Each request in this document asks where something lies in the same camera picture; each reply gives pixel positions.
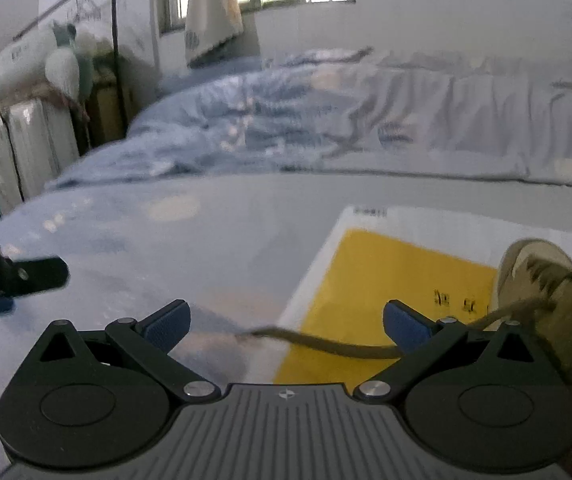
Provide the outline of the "olive beige sneaker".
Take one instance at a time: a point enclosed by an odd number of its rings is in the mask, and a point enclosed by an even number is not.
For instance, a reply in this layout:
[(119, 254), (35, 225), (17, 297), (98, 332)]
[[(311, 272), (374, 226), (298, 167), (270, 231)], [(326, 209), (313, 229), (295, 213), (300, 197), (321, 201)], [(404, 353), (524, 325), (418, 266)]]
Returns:
[(559, 246), (537, 238), (512, 243), (497, 268), (488, 310), (531, 327), (572, 378), (572, 259)]

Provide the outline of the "white yellow plastic bag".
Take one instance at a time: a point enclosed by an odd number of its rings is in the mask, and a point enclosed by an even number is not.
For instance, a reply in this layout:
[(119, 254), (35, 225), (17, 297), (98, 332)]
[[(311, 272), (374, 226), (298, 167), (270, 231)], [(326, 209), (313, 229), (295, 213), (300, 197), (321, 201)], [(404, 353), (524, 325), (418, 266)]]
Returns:
[(387, 344), (385, 304), (398, 299), (436, 321), (487, 314), (500, 258), (511, 243), (542, 238), (572, 258), (572, 232), (428, 208), (340, 214), (278, 323), (349, 344)]

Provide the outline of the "grey bed sheet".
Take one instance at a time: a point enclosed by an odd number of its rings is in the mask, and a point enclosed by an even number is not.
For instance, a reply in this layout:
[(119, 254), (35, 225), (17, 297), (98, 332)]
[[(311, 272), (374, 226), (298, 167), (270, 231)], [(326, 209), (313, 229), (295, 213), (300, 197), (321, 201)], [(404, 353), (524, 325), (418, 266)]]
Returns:
[[(45, 193), (0, 219), (15, 260), (62, 257), (68, 285), (0, 316), (0, 394), (57, 318), (81, 330), (183, 298), (205, 330), (271, 324), (350, 206), (425, 207), (572, 232), (572, 188), (374, 174), (246, 174)], [(0, 443), (0, 471), (7, 460)]]

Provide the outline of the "white wrapped storage boxes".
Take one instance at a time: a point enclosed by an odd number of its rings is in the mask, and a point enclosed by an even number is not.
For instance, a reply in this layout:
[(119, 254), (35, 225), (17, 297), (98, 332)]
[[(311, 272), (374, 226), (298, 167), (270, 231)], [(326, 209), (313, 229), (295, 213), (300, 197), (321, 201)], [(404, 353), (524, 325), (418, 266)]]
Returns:
[(40, 195), (79, 159), (69, 110), (42, 100), (0, 113), (0, 214)]

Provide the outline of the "white plush toy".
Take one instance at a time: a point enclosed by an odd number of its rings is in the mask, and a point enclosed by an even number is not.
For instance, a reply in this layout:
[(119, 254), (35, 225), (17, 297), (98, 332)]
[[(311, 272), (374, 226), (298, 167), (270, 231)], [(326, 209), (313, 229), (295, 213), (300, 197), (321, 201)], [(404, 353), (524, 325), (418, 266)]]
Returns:
[(80, 108), (93, 87), (97, 41), (72, 24), (29, 32), (0, 53), (0, 110), (31, 99)]

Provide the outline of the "grey blue patterned duvet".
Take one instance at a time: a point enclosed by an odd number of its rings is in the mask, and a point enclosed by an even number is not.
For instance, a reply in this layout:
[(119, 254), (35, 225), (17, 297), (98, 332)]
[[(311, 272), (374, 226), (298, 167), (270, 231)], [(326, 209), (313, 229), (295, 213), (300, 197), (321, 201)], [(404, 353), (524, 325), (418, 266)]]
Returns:
[(572, 60), (333, 49), (199, 70), (55, 186), (282, 171), (572, 185)]

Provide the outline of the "black metal clothes rack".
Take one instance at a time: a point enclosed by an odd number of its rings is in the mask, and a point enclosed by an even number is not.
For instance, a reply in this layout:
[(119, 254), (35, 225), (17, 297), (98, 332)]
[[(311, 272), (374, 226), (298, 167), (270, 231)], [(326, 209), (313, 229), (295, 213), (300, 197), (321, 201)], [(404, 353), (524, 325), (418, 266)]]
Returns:
[(54, 16), (62, 9), (67, 11), (64, 25), (80, 26), (78, 41), (81, 48), (88, 50), (91, 58), (107, 58), (116, 87), (118, 126), (122, 131), (126, 131), (128, 113), (126, 113), (126, 97), (120, 65), (118, 0), (108, 0), (108, 4), (103, 6), (95, 0), (56, 0), (18, 30), (13, 40), (24, 38), (48, 20), (55, 25)]

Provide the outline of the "white patterned curtain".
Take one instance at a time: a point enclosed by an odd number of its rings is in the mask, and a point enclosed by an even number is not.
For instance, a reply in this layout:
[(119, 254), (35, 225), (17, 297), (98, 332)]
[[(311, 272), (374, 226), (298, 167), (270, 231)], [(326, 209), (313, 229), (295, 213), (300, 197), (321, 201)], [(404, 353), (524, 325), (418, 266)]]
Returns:
[(185, 58), (190, 68), (222, 58), (227, 45), (243, 33), (238, 0), (188, 0)]

